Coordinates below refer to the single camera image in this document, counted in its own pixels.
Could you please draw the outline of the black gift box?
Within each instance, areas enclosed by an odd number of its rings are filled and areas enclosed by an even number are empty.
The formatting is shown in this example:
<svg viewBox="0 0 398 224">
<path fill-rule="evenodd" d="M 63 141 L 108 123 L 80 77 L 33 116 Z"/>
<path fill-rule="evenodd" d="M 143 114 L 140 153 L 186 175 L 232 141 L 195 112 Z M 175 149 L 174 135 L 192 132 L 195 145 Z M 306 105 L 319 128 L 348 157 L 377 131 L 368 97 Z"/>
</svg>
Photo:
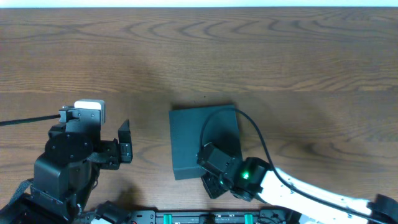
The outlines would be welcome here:
<svg viewBox="0 0 398 224">
<path fill-rule="evenodd" d="M 197 154 L 209 142 L 242 158 L 234 108 L 234 105 L 219 105 L 169 111 L 175 180 L 199 178 L 205 173 L 197 164 Z"/>
</svg>

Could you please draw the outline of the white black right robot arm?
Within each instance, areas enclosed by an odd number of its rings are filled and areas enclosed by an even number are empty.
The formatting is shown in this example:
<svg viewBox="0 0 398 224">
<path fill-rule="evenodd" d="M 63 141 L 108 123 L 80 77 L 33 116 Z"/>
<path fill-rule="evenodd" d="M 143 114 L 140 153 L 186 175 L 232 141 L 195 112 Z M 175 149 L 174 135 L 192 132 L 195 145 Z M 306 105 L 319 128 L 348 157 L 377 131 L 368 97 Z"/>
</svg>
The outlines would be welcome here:
<svg viewBox="0 0 398 224">
<path fill-rule="evenodd" d="M 288 208 L 319 223 L 397 223 L 397 201 L 347 197 L 298 180 L 256 157 L 204 159 L 198 164 L 235 197 Z"/>
</svg>

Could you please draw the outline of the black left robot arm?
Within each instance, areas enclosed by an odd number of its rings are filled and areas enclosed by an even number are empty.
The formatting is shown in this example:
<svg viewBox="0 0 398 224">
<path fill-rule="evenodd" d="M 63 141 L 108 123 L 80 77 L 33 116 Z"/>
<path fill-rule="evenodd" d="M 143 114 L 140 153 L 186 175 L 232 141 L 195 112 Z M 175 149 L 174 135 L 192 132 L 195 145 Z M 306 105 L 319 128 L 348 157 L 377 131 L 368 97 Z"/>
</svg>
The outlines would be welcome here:
<svg viewBox="0 0 398 224">
<path fill-rule="evenodd" d="M 67 131 L 66 124 L 55 125 L 34 163 L 33 178 L 21 182 L 1 209 L 1 223 L 73 223 L 83 214 L 100 171 L 131 162 L 128 120 L 112 141 L 100 138 L 99 127 Z"/>
</svg>

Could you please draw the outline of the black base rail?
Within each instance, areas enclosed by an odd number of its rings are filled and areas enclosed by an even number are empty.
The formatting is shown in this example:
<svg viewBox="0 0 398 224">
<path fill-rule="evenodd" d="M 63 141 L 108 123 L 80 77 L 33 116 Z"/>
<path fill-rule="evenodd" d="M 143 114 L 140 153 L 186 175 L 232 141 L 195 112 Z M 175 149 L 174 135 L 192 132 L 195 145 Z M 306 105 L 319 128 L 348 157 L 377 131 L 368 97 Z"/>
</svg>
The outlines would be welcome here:
<svg viewBox="0 0 398 224">
<path fill-rule="evenodd" d="M 154 210 L 130 211 L 123 223 L 137 224 L 306 224 L 319 223 L 318 220 L 301 215 L 286 208 L 263 208 L 246 211 L 184 211 L 172 212 Z"/>
</svg>

